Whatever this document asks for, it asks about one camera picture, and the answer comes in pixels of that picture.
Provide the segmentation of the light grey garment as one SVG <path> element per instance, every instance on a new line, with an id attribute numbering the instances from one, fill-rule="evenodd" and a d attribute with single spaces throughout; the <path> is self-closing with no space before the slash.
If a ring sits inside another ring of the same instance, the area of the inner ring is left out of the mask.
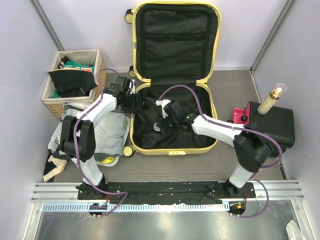
<path id="1" fill-rule="evenodd" d="M 64 112 L 61 120 L 56 127 L 50 142 L 48 150 L 55 152 L 60 143 L 62 129 L 62 120 L 65 116 L 75 116 L 81 113 L 90 104 L 80 101 L 69 101 L 64 104 Z M 108 157 L 119 157 L 123 155 L 124 136 L 127 127 L 127 119 L 123 113 L 112 111 L 108 113 L 97 126 L 94 127 L 96 148 L 94 158 L 102 162 Z"/>

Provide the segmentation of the yellow-green garment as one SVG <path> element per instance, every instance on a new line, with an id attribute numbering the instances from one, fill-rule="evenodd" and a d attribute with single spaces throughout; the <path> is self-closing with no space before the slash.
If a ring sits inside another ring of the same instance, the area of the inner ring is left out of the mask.
<path id="1" fill-rule="evenodd" d="M 115 156 L 108 156 L 104 160 L 101 161 L 102 164 L 112 164 L 116 160 Z"/>

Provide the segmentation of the pink drawer tray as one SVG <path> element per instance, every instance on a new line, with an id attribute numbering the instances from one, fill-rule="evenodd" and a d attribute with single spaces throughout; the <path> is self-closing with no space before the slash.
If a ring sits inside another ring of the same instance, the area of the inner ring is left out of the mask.
<path id="1" fill-rule="evenodd" d="M 245 108 L 234 108 L 231 114 L 231 121 L 234 124 L 247 125 L 250 121 L 251 103 L 248 102 Z"/>

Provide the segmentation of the yellow hard-shell suitcase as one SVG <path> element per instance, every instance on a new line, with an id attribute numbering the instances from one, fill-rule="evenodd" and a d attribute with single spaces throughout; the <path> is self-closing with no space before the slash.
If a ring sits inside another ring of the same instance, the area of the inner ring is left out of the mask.
<path id="1" fill-rule="evenodd" d="M 208 86 L 216 59 L 221 12 L 212 3 L 154 1 L 128 9 L 124 17 L 132 26 L 133 64 L 129 75 L 136 88 L 136 111 L 131 113 L 131 145 L 123 153 L 186 155 L 210 151 L 217 140 L 186 130 L 157 132 L 162 110 L 157 100 L 176 101 L 186 114 L 202 112 L 217 119 Z"/>

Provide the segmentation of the beige cosmetic bottle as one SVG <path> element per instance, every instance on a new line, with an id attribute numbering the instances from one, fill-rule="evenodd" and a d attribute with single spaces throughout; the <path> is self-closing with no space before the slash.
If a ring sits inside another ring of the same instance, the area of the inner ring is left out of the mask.
<path id="1" fill-rule="evenodd" d="M 277 83 L 275 87 L 269 92 L 267 97 L 261 102 L 257 108 L 257 112 L 261 115 L 265 115 L 275 105 L 275 103 L 281 98 L 283 93 L 287 91 L 287 86 L 283 83 Z"/>

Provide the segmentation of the dark blue round jar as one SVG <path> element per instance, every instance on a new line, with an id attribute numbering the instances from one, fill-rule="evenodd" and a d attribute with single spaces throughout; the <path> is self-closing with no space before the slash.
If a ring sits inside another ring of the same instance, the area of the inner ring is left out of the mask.
<path id="1" fill-rule="evenodd" d="M 153 128 L 156 132 L 160 132 L 160 131 L 161 131 L 161 128 L 160 128 L 160 126 L 158 125 L 157 122 L 155 122 L 155 123 L 152 125 L 152 128 Z"/>

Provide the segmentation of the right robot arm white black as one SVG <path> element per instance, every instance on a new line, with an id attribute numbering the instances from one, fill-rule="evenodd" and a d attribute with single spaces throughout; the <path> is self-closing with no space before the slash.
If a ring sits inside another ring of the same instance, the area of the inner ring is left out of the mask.
<path id="1" fill-rule="evenodd" d="M 280 145 L 268 135 L 241 124 L 209 117 L 203 113 L 199 103 L 199 115 L 195 112 L 183 115 L 177 101 L 163 99 L 157 100 L 155 104 L 161 108 L 163 120 L 184 124 L 197 135 L 211 137 L 233 147 L 238 164 L 225 182 L 225 190 L 230 197 L 236 198 L 243 193 L 244 185 L 262 168 L 273 147 L 276 147 L 280 157 L 283 154 Z"/>

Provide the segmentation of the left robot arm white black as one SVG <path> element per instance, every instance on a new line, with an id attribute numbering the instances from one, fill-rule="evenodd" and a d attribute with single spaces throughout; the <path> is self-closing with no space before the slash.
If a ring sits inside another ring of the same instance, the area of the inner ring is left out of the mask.
<path id="1" fill-rule="evenodd" d="M 116 108 L 133 107 L 134 98 L 135 81 L 118 76 L 109 88 L 100 90 L 100 96 L 88 108 L 62 121 L 59 148 L 71 158 L 82 175 L 83 187 L 97 200 L 108 194 L 108 188 L 94 157 L 95 127 Z"/>

